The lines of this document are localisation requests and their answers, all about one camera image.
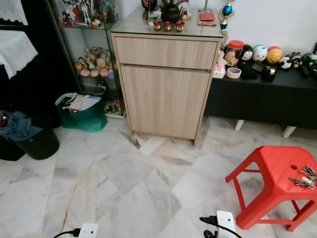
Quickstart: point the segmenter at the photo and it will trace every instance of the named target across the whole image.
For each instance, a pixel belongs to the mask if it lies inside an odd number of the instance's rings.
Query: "green shopping bag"
[[[63,94],[55,102],[62,125],[65,128],[82,129],[89,132],[101,131],[108,121],[105,117],[104,104],[100,98],[90,96],[91,98],[99,99],[99,101],[83,111],[71,113],[68,109],[63,109],[59,104],[64,98],[71,98],[73,95],[73,93]]]

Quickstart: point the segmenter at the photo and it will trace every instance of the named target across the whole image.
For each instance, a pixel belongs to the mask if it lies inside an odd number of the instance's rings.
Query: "marble floor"
[[[240,206],[229,174],[262,145],[301,146],[317,158],[317,132],[297,128],[281,137],[278,125],[205,117],[201,137],[191,142],[129,135],[127,120],[109,119],[101,132],[56,129],[60,149],[36,161],[0,161],[0,237],[52,238],[99,224],[98,238],[202,238],[215,228],[200,216]],[[250,202],[261,190],[261,177],[243,174],[239,181]],[[292,219],[285,202],[266,217]],[[315,238],[317,213],[294,232],[280,225],[255,225],[237,232],[244,238]]]

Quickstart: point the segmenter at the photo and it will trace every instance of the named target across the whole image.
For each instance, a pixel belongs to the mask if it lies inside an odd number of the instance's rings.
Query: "white cloth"
[[[0,0],[0,18],[28,25],[21,0]]]
[[[23,31],[0,30],[0,64],[9,78],[16,75],[38,54]]]

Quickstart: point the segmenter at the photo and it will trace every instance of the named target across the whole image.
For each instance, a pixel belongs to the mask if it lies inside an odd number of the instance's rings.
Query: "tape roll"
[[[241,73],[242,73],[241,69],[235,68],[235,67],[229,68],[227,70],[227,76],[229,78],[239,78],[241,76]]]

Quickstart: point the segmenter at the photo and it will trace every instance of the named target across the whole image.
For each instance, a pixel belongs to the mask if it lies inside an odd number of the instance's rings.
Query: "power cord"
[[[207,224],[213,225],[215,227],[219,227],[223,230],[226,230],[232,234],[234,234],[237,238],[242,238],[238,233],[234,232],[233,230],[230,230],[227,227],[223,227],[221,225],[218,225],[218,220],[216,216],[210,216],[210,217],[200,217],[199,220],[201,220],[202,222],[205,222]]]
[[[64,234],[71,234],[74,237],[79,237],[80,230],[81,230],[80,228],[76,228],[76,229],[73,229],[72,231],[62,232],[62,233],[59,233],[58,235],[54,236],[53,238],[57,238],[57,237],[64,235]]]

